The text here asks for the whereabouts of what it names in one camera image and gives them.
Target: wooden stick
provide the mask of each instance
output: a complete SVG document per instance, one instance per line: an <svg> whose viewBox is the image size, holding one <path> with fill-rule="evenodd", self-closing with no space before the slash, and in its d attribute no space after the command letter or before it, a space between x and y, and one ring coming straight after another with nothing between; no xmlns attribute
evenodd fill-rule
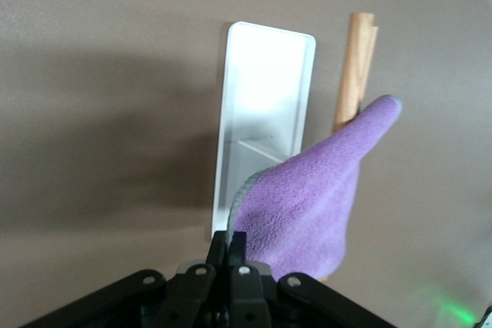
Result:
<svg viewBox="0 0 492 328"><path fill-rule="evenodd" d="M371 13L351 15L333 132L352 121L358 113L377 36L373 21Z"/></svg>

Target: purple towel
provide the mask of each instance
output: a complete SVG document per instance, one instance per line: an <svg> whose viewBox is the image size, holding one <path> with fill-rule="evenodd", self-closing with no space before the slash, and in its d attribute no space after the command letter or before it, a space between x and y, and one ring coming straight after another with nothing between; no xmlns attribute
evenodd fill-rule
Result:
<svg viewBox="0 0 492 328"><path fill-rule="evenodd" d="M228 225L248 232L247 259L269 264L275 279L333 273L344 258L359 164L400 111L399 100L382 96L329 138L251 176L234 199Z"/></svg>

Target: beige surface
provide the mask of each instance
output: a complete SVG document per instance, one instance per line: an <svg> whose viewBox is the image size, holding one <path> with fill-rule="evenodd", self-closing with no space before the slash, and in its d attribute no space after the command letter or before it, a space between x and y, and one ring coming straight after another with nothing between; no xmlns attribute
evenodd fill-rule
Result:
<svg viewBox="0 0 492 328"><path fill-rule="evenodd" d="M309 146L357 11L380 29L365 100L396 94L404 114L363 164L329 284L400 327L466 326L444 295L482 314L492 0L0 0L0 326L203 257L228 25L317 39Z"/></svg>

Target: white tray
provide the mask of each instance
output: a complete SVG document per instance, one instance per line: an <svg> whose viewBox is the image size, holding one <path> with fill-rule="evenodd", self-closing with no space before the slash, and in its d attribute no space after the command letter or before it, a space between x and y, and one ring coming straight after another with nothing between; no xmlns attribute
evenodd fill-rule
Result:
<svg viewBox="0 0 492 328"><path fill-rule="evenodd" d="M301 150L316 41L247 22L229 28L212 234L239 187Z"/></svg>

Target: purple cloth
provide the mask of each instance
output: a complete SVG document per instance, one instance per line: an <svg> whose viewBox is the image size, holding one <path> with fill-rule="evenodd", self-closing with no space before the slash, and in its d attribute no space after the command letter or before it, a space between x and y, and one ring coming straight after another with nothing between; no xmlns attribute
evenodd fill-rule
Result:
<svg viewBox="0 0 492 328"><path fill-rule="evenodd" d="M345 254L359 163L400 111L399 100L382 96L345 128L260 174L231 220L248 232L247 260L269 264L275 279L333 273Z"/></svg>

